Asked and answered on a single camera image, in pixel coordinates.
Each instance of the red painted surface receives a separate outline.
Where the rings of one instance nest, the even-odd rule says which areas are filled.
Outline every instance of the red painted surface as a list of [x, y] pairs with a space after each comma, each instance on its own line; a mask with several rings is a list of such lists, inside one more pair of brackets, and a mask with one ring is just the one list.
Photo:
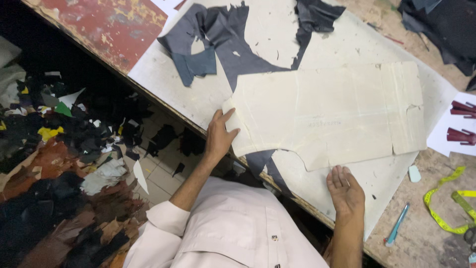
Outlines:
[[162, 31], [167, 15], [150, 0], [41, 0], [79, 43], [127, 74]]

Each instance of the wrist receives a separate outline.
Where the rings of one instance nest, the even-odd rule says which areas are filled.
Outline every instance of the wrist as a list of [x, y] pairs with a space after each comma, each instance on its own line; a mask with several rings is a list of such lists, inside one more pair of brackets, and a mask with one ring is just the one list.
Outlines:
[[364, 212], [353, 211], [347, 213], [336, 213], [336, 226], [352, 225], [356, 228], [364, 228]]

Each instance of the pen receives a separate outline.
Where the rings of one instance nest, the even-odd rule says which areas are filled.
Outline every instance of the pen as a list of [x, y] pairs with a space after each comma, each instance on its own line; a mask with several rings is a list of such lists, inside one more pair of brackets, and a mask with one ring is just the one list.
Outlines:
[[384, 239], [385, 246], [391, 247], [395, 243], [395, 238], [397, 237], [398, 234], [398, 228], [400, 227], [400, 224], [402, 223], [403, 219], [405, 218], [405, 215], [407, 214], [408, 208], [410, 207], [410, 203], [407, 203], [407, 205], [403, 208], [402, 213], [400, 214], [400, 217], [398, 218], [397, 223], [395, 223], [395, 226], [393, 226], [393, 230], [390, 233], [390, 235]]

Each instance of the yellow leather scrap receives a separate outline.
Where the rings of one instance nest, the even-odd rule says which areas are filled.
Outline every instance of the yellow leather scrap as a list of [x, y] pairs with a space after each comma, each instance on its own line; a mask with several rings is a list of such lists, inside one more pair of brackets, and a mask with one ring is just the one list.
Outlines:
[[64, 133], [63, 127], [60, 126], [57, 129], [42, 127], [38, 130], [38, 134], [42, 136], [44, 142], [47, 142], [51, 137], [58, 135], [58, 133]]

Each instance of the yellow measuring tape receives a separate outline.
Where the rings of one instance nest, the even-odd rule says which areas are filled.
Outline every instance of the yellow measuring tape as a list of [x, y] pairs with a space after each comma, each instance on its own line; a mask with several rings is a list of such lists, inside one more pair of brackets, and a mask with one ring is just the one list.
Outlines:
[[465, 171], [466, 167], [465, 166], [460, 166], [458, 167], [454, 173], [451, 176], [442, 178], [438, 182], [438, 187], [432, 190], [429, 190], [425, 196], [423, 196], [423, 201], [425, 202], [425, 205], [428, 207], [430, 210], [431, 216], [435, 219], [435, 221], [440, 225], [443, 230], [452, 232], [455, 234], [464, 234], [469, 228], [476, 226], [476, 212], [474, 209], [464, 200], [463, 196], [467, 197], [476, 197], [476, 191], [455, 191], [451, 194], [451, 197], [454, 199], [455, 202], [457, 202], [465, 211], [468, 213], [474, 220], [474, 223], [472, 224], [466, 224], [464, 226], [458, 227], [458, 228], [451, 228], [433, 209], [430, 208], [430, 202], [431, 202], [431, 195], [434, 194], [438, 189], [441, 187], [441, 185], [454, 181], [458, 179], [458, 177]]

